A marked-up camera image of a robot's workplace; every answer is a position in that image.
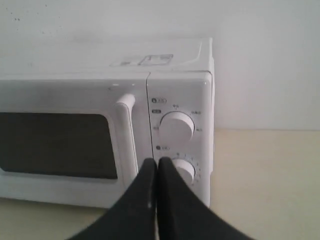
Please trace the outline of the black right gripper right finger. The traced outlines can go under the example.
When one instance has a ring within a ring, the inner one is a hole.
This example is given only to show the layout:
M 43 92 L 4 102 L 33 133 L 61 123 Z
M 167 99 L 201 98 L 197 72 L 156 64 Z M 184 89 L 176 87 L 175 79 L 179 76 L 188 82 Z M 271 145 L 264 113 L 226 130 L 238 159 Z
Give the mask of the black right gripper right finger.
M 250 240 L 212 212 L 187 186 L 173 161 L 157 170 L 157 222 L 161 240 Z

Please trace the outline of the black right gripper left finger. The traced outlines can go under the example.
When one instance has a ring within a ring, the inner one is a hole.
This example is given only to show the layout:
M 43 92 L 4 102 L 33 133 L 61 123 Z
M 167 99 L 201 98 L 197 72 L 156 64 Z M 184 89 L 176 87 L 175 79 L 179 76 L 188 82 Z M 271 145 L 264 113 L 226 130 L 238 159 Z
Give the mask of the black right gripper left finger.
M 154 240 L 157 164 L 146 158 L 120 199 L 71 240 Z

